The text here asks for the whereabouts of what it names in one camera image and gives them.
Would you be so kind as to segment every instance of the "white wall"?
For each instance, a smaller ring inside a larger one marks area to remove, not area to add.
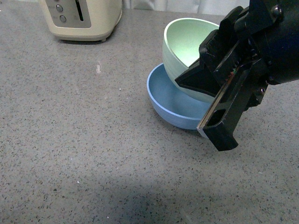
[[[227,15],[237,6],[247,7],[249,0],[123,0],[123,4],[125,8]]]

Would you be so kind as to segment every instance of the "toaster slot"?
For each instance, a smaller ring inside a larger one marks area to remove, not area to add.
[[[79,13],[80,20],[84,21],[82,11],[81,11],[80,2],[79,2],[79,0],[75,0],[75,1],[76,1],[76,6],[77,6],[77,10],[78,10],[78,13]]]

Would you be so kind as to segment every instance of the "quartz countertop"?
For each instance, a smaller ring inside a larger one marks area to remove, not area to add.
[[[298,223],[298,81],[243,113],[218,152],[153,109],[166,25],[223,16],[124,10],[106,42],[50,33],[0,4],[0,223]]]

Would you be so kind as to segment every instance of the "bowl rim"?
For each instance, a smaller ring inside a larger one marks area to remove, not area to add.
[[[183,119],[188,119],[188,120],[201,120],[202,118],[192,118],[192,117],[187,117],[187,116],[183,116],[183,115],[174,113],[174,112],[172,112],[172,111],[166,109],[165,107],[163,107],[161,104],[159,104],[159,103],[155,100],[155,98],[153,97],[153,95],[152,95],[151,92],[150,92],[150,77],[151,77],[151,75],[156,71],[156,69],[159,68],[159,67],[161,67],[161,66],[164,66],[164,63],[161,63],[161,64],[157,65],[157,66],[150,72],[150,74],[149,74],[149,76],[148,76],[148,80],[147,80],[147,82],[146,82],[146,86],[147,86],[147,89],[148,89],[149,97],[151,98],[151,100],[153,100],[157,106],[159,106],[159,107],[160,107],[161,109],[163,109],[164,111],[170,113],[171,115],[174,115],[174,116],[176,116],[176,117],[183,118]]]
[[[185,64],[181,61],[181,59],[179,59],[179,58],[177,57],[177,55],[173,52],[173,50],[172,50],[172,49],[170,48],[170,46],[169,46],[168,39],[167,39],[167,31],[168,31],[168,28],[169,28],[173,23],[175,23],[175,22],[177,22],[177,21],[181,21],[181,20],[194,20],[194,21],[206,22],[206,23],[210,23],[210,24],[212,24],[212,25],[215,25],[215,26],[217,26],[218,28],[219,28],[219,25],[216,24],[216,23],[210,22],[210,21],[206,21],[206,20],[202,20],[202,19],[197,19],[197,18],[189,18],[189,17],[187,17],[187,18],[179,18],[179,19],[173,20],[173,21],[171,21],[170,23],[167,24],[167,26],[165,27],[165,30],[164,30],[164,42],[165,42],[165,44],[166,44],[168,50],[169,50],[170,53],[172,54],[172,56],[173,56],[175,59],[177,59],[177,61],[178,61],[180,64],[182,64],[182,65],[185,66],[185,67],[188,67],[188,66],[185,65]]]

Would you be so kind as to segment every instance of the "toaster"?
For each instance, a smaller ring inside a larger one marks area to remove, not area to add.
[[[50,32],[61,40],[105,41],[122,14],[122,0],[39,0]]]

